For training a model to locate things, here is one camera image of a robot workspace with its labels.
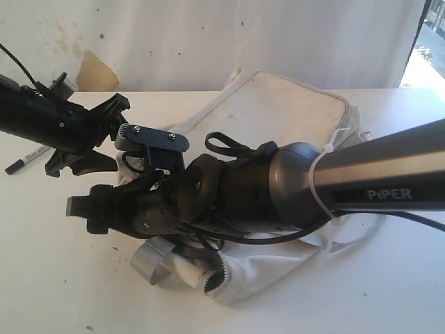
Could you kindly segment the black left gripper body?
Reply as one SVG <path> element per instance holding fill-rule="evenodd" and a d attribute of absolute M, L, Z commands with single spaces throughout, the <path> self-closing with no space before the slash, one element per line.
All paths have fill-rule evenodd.
<path fill-rule="evenodd" d="M 57 106 L 41 96 L 1 94 L 1 131 L 36 143 L 55 143 L 66 150 L 81 150 L 83 115 Z"/>

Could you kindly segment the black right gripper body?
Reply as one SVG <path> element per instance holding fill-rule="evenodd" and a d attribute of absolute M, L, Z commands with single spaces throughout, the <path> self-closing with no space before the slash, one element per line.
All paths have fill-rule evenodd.
<path fill-rule="evenodd" d="M 274 232 L 269 170 L 266 157 L 222 161 L 200 155 L 138 199 L 138 236 L 197 232 L 233 239 Z"/>

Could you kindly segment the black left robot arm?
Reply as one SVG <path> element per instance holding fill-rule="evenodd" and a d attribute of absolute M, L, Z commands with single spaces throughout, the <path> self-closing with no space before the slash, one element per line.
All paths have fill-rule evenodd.
<path fill-rule="evenodd" d="M 55 149 L 45 164 L 48 176 L 59 177 L 65 167 L 76 176 L 116 171 L 114 158 L 95 148 L 107 137 L 115 140 L 129 100 L 116 93 L 88 110 L 61 99 L 41 83 L 38 89 L 35 93 L 1 76 L 1 131 Z"/>

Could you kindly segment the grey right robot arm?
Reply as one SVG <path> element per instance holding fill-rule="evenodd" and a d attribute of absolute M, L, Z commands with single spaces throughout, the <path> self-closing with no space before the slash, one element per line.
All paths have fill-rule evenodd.
<path fill-rule="evenodd" d="M 260 244 L 301 238 L 329 220 L 379 213 L 416 220 L 444 209 L 444 121 L 339 150 L 308 143 L 257 149 L 220 132 L 207 134 L 207 153 L 184 164 L 182 135 L 124 124 L 116 148 L 142 157 L 138 177 L 122 186 L 98 184 L 67 201 L 92 234 L 116 230 L 138 239 L 195 235 Z"/>

